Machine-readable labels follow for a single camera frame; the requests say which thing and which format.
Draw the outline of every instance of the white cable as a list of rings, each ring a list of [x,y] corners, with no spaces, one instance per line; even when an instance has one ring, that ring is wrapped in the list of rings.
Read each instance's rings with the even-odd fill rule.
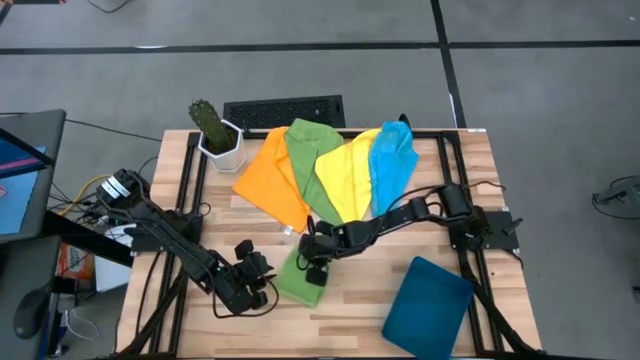
[[[100,330],[98,329],[98,327],[96,326],[96,324],[92,323],[91,321],[89,321],[89,320],[87,320],[87,319],[84,319],[84,318],[80,317],[80,315],[76,314],[76,309],[71,309],[71,314],[72,314],[73,316],[75,316],[78,320],[83,321],[83,322],[85,322],[85,323],[87,323],[87,324],[91,325],[91,326],[95,329],[96,334],[97,334],[98,336],[96,336],[95,338],[92,338],[92,337],[84,336],[84,335],[81,335],[81,334],[78,334],[77,332],[75,332],[75,331],[71,328],[71,321],[70,321],[70,319],[69,319],[69,313],[67,313],[67,329],[69,329],[69,331],[70,331],[73,335],[75,335],[75,336],[77,336],[77,337],[79,337],[79,338],[81,338],[81,339],[91,340],[91,341],[96,341],[96,339],[97,339],[97,338],[99,338],[99,337],[101,336],[101,334],[100,334]]]

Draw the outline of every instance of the wooden table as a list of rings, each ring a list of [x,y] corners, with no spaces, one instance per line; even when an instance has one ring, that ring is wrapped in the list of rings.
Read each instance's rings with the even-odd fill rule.
[[[172,130],[164,134],[151,195],[166,209],[172,209],[176,202],[188,133]],[[460,130],[460,139],[469,183],[498,182],[487,133]],[[262,140],[245,141],[249,160],[261,144]],[[442,183],[436,142],[414,140],[414,148],[420,160],[407,190]],[[454,180],[457,180],[452,149],[448,153]],[[199,152],[194,156],[193,164],[197,164]],[[187,204],[191,204],[196,171],[197,166],[193,166]],[[205,218],[202,245],[234,260],[234,246],[244,239],[252,239],[256,250],[262,252],[277,270],[291,249],[297,246],[299,236],[296,233],[285,235],[281,224],[235,194],[231,186],[239,176],[240,173],[219,174],[211,166],[207,167],[203,201],[211,204],[212,210]],[[499,209],[505,205],[500,189],[489,185],[473,188],[472,197],[475,204],[486,209]],[[334,261],[324,297],[315,309],[281,297],[278,307],[267,316],[219,320],[212,313],[211,297],[190,283],[178,356],[410,356],[384,340],[381,329],[408,265],[416,255],[453,273],[459,272],[447,230],[433,223],[417,223],[381,237],[375,246],[361,255]],[[469,256],[471,263],[475,263],[473,255],[469,253]],[[119,349],[128,345],[134,336],[142,288],[153,257],[153,254],[145,254],[134,262],[119,325]],[[499,250],[486,251],[485,257],[498,308],[527,343],[539,348],[540,340],[520,264]],[[143,324],[157,302],[163,260],[161,257],[150,282]],[[268,296],[270,301],[275,299],[271,289]],[[485,347],[492,349],[486,313],[479,303],[478,311]],[[160,350],[168,347],[172,317],[173,310],[170,309]],[[474,355],[468,316],[460,328],[454,355]]]

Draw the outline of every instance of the computer mouse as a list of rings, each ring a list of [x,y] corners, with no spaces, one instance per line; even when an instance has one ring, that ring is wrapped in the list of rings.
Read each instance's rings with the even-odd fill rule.
[[[13,315],[13,331],[21,339],[30,339],[44,323],[49,305],[49,293],[46,289],[34,289],[20,301]]]

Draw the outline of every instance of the small green cloth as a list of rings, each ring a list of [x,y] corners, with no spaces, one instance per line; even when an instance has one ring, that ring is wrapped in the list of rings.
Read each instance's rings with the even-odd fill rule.
[[[304,201],[322,220],[332,225],[342,224],[315,172],[316,159],[343,145],[342,136],[330,126],[296,119],[284,134],[284,140]]]
[[[309,307],[316,307],[324,293],[324,286],[308,283],[306,279],[307,272],[298,269],[296,265],[297,259],[298,249],[294,248],[273,281],[283,296]],[[306,260],[300,259],[300,266],[306,263]]]

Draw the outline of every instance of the potted cactus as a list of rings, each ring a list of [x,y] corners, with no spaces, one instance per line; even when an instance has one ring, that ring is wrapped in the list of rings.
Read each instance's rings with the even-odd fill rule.
[[[198,148],[207,155],[213,167],[222,173],[235,173],[247,160],[242,130],[220,119],[216,109],[206,100],[194,101],[189,115],[200,128]]]

